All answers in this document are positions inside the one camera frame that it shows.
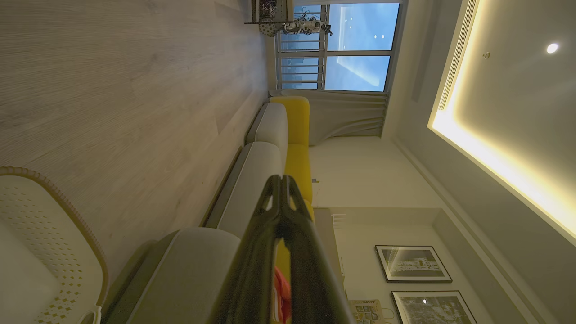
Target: air vent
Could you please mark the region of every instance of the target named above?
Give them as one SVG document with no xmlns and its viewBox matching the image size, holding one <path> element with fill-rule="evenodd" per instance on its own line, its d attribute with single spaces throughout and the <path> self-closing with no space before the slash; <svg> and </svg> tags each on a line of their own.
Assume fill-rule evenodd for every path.
<svg viewBox="0 0 576 324">
<path fill-rule="evenodd" d="M 462 28 L 460 29 L 460 35 L 458 36 L 458 43 L 456 43 L 456 50 L 454 51 L 454 57 L 450 63 L 450 70 L 448 72 L 448 77 L 446 78 L 446 84 L 444 85 L 444 90 L 442 91 L 442 97 L 440 98 L 440 103 L 438 105 L 438 110 L 444 110 L 448 96 L 450 95 L 450 90 L 456 78 L 456 73 L 460 66 L 460 61 L 464 56 L 464 46 L 468 39 L 470 30 L 472 30 L 472 20 L 474 18 L 474 13 L 476 9 L 477 0 L 468 1 L 468 6 L 466 7 L 466 14 L 464 16 L 464 21 L 462 22 Z"/>
</svg>

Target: window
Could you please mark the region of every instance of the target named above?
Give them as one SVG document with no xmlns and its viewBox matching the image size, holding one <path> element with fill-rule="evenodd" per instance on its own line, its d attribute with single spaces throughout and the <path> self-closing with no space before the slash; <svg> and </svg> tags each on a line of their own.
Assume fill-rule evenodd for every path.
<svg viewBox="0 0 576 324">
<path fill-rule="evenodd" d="M 387 91 L 401 9 L 399 3 L 296 7 L 295 17 L 328 21 L 334 34 L 280 33 L 279 88 Z"/>
</svg>

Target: sofa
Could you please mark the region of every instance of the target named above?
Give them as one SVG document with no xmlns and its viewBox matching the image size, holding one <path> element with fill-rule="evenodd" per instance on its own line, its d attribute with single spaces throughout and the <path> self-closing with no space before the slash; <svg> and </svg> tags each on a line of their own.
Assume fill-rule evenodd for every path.
<svg viewBox="0 0 576 324">
<path fill-rule="evenodd" d="M 107 323 L 205 323 L 272 175 L 294 178 L 314 221 L 308 130 L 306 98 L 270 98 L 250 126 L 204 228 L 182 229 L 156 243 Z M 283 241 L 275 264 L 289 282 L 290 253 Z"/>
</svg>

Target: white laundry basket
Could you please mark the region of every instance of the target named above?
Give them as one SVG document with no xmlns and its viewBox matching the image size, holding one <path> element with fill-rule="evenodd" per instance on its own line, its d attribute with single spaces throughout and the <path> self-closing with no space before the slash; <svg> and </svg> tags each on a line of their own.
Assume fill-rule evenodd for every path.
<svg viewBox="0 0 576 324">
<path fill-rule="evenodd" d="M 28 169 L 0 167 L 0 221 L 58 283 L 55 296 L 32 323 L 78 324 L 87 317 L 99 323 L 107 288 L 104 254 L 54 184 Z M 2 263 L 0 269 L 8 266 Z"/>
</svg>

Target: braided rim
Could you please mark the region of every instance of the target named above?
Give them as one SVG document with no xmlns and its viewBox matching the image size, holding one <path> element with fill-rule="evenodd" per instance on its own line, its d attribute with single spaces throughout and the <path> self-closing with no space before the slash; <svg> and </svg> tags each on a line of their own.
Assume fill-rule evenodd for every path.
<svg viewBox="0 0 576 324">
<path fill-rule="evenodd" d="M 28 178 L 37 184 L 41 185 L 50 196 L 60 205 L 60 207 L 66 212 L 68 217 L 72 220 L 74 225 L 80 230 L 84 239 L 88 242 L 88 245 L 96 255 L 102 268 L 102 289 L 100 291 L 100 296 L 98 297 L 97 305 L 102 306 L 104 299 L 106 298 L 106 290 L 108 288 L 108 268 L 106 266 L 106 260 L 102 247 L 98 243 L 98 240 L 94 236 L 94 233 L 88 227 L 86 221 L 80 216 L 80 213 L 74 208 L 72 203 L 64 196 L 64 194 L 56 187 L 55 184 L 50 182 L 48 178 L 41 175 L 36 171 L 32 171 L 26 168 L 13 168 L 13 167 L 0 167 L 0 176 L 3 175 L 15 175 L 21 176 L 23 178 Z"/>
</svg>

